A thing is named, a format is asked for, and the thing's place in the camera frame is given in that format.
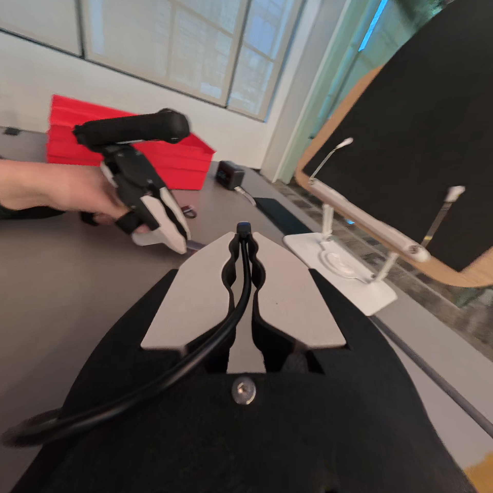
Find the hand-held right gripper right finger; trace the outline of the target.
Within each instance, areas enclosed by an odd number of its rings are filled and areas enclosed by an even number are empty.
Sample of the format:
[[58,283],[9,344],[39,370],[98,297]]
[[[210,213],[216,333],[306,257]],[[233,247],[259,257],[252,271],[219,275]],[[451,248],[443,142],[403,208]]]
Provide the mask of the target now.
[[342,348],[346,339],[308,267],[260,233],[252,237],[265,273],[257,289],[261,319],[307,349]]

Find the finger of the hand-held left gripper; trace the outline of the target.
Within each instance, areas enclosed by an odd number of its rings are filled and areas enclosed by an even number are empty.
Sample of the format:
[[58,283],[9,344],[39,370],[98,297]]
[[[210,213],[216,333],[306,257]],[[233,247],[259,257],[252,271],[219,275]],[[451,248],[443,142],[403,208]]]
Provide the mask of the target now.
[[177,203],[174,195],[166,187],[159,189],[159,198],[163,204],[167,217],[175,225],[177,231],[182,235],[187,242],[190,240],[190,230],[182,211],[182,208]]
[[160,198],[144,196],[141,201],[158,223],[157,229],[142,233],[142,246],[162,243],[176,253],[186,254],[186,241],[167,217]]

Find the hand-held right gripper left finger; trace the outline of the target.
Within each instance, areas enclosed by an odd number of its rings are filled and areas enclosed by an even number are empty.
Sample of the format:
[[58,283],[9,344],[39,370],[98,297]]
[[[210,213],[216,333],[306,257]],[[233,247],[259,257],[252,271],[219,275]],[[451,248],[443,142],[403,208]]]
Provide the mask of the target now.
[[194,253],[179,268],[140,346],[185,350],[228,315],[230,294],[222,280],[233,232]]

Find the red plastic bin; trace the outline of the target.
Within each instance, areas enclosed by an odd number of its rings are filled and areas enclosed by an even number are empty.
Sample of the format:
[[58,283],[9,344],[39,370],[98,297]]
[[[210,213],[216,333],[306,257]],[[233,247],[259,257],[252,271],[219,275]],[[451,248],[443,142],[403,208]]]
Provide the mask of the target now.
[[[72,133],[76,125],[87,121],[132,115],[77,99],[53,95],[46,133],[46,162],[98,167],[102,155],[79,145]],[[158,175],[172,190],[201,190],[215,150],[197,135],[172,145],[162,141],[135,144],[153,165]]]

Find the person's left hand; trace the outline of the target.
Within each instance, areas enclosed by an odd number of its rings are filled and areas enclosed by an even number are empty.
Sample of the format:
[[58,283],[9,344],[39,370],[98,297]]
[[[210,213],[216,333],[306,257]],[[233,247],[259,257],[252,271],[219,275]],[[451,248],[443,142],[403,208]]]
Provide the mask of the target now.
[[53,164],[43,193],[45,205],[59,211],[87,213],[96,225],[113,225],[130,209],[99,168]]

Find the black charger cube with display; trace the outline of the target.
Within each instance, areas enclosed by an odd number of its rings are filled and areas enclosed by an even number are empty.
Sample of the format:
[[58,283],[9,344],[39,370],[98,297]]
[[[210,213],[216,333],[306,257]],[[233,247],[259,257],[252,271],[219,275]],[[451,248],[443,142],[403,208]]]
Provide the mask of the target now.
[[227,190],[235,190],[242,187],[245,171],[243,167],[232,161],[221,160],[215,174],[218,184]]

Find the dark phone on table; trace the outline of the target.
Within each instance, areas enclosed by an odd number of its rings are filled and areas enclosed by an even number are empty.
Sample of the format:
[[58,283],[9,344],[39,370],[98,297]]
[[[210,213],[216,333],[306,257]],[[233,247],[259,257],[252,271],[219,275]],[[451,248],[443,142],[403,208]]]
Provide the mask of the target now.
[[285,236],[311,233],[303,222],[279,201],[272,198],[253,198],[259,209]]

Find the large window with blinds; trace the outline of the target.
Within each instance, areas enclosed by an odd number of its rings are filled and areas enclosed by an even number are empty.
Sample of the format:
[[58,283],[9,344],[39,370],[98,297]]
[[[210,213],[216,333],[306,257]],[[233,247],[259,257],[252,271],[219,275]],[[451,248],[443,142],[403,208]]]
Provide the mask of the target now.
[[265,121],[305,1],[1,1],[1,33]]

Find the wooden board with black panel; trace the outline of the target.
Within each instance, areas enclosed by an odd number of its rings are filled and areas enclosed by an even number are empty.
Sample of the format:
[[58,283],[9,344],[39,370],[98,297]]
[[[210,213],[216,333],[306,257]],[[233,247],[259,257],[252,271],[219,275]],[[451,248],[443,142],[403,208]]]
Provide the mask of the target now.
[[492,1],[453,1],[362,77],[295,178],[431,279],[492,285]]

